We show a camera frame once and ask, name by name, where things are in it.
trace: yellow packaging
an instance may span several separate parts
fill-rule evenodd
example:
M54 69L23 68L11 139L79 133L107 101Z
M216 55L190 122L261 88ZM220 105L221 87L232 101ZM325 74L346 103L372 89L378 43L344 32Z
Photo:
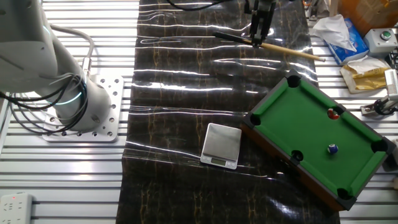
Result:
M358 74L355 69L348 65L343 66L344 69L352 73L355 82L355 90L375 90L386 86L384 71L391 68L375 68L364 74Z

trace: mounting plate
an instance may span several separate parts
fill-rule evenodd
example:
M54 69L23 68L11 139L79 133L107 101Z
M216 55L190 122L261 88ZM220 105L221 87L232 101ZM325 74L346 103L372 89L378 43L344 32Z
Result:
M101 85L111 98L111 105L116 105L115 108L111 108L108 117L102 122L96 129L80 133L77 131L65 131L63 133L55 133L51 135L43 135L43 138L48 142L115 142L118 139L119 129L119 118L121 112L121 103L123 97L124 81L121 76L105 76L105 75L90 75L90 79ZM57 118L57 114L54 108L49 108L47 111L45 121L47 123L54 124L54 126L44 124L44 128L50 130L57 130L61 127L61 122Z

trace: billiard ball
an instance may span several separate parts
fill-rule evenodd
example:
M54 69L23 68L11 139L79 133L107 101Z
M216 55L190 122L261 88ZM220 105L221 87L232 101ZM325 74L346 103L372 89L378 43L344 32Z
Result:
M336 146L335 144L329 145L329 147L328 147L328 152L329 152L331 155L335 154L337 151L338 151L338 148L337 148L337 146Z

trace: black cable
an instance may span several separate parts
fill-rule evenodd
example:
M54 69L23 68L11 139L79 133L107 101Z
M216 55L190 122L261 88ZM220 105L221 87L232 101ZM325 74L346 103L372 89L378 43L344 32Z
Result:
M68 34L74 34L74 35L79 35L82 38L86 39L89 43L90 43L90 48L88 49L88 53L87 56L88 58L91 58L91 56L93 55L93 51L94 51L94 40L87 34L80 32L78 30L75 29L70 29L70 28L66 28L66 27L60 27L60 26L56 26L53 24L50 24L51 29L56 30L56 31L60 31L60 32L65 32Z
M213 3L209 4L209 5L202 6L202 7L196 7L196 8L185 8L185 7L181 7L181 6L178 6L178 5L174 4L171 0L166 0L166 1L171 6L173 6L176 9L181 9L181 10L184 10L184 11L199 11L199 10L207 9L208 7L215 6L215 5L223 3L223 2L234 1L234 0L220 0L220 1L217 1L217 2L213 2Z
M81 92L81 96L80 96L80 97L81 97L80 108L83 108L83 107L84 107L83 110L80 110L80 112L78 113L77 119L74 119L73 122L71 122L70 124L66 125L66 126L65 126L64 128L62 128L62 129L59 129L59 130L56 130L56 131L52 131L52 130L43 128L43 127L39 126L38 124L35 124L32 120L29 119L28 116L26 116L26 114L24 113L24 111L21 109L20 106L18 106L18 108L20 109L20 111L21 111L22 115L25 117L25 119L26 119L28 122L30 122L31 124L33 124L34 126L38 127L39 129L41 129L41 130L43 130L43 131L36 131L36 130L33 130L33 129L27 127L23 122L21 122L21 121L19 120L19 118L17 117L17 115L16 115L16 113L15 113L15 111L14 111L14 108L11 107L11 113L12 113L12 115L15 117L15 120L16 120L23 128L25 128L26 130L28 130L28 131L30 131L30 132L33 132L33 133L36 133L36 134L54 134L54 133L62 133L62 132L64 132L64 131L68 131L69 129L71 129L72 127L74 127L74 126L82 119L82 117L84 116L84 114L85 114L85 112L86 112L86 109L87 109L87 106L88 106L88 97L87 97L87 87L86 87L86 84L85 84L84 82L81 82L81 78L80 78L79 76L74 76L74 77L72 78L72 80L75 81L75 82L79 85L80 92Z
M67 90L67 87L69 86L69 84L72 83L72 81L73 81L73 79L74 79L75 77L76 77L76 75L75 75L74 77L72 77L68 83L64 84L63 90L62 90L61 93L58 95L57 99L55 99L54 102L52 102L51 104L49 104L49 105L47 105L47 106L42 106L42 107L28 106L28 105L25 105L25 104L20 103L20 102L18 102L18 101L15 101L15 100L13 100L12 98L8 99L9 97L7 97L6 99L9 100L11 103L14 103L15 105L21 106L21 107L26 108L26 109L30 109L30 110L45 110L45 109L48 109L48 108L50 108L50 107L56 105L56 104L61 100L63 94L64 94L65 91Z
M59 88L57 91L55 91L55 92L53 92L53 93L51 93L51 94L49 94L49 95L47 95L47 96L40 97L40 98L31 98L31 99L28 99L28 98L10 97L10 96L7 96L6 94L4 94L3 92L0 92L0 98L4 98L4 99L6 99L6 100L8 100L8 101L36 102L36 101L40 101L40 100L47 100L47 99L49 99L49 98L55 96L57 93L61 92L64 88L65 88L65 87L62 86L62 87Z

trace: power strip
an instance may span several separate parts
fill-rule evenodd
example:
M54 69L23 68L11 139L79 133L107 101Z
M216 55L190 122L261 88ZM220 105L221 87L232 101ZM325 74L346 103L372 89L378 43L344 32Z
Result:
M0 205L0 224L30 224L31 195L4 195L0 198Z

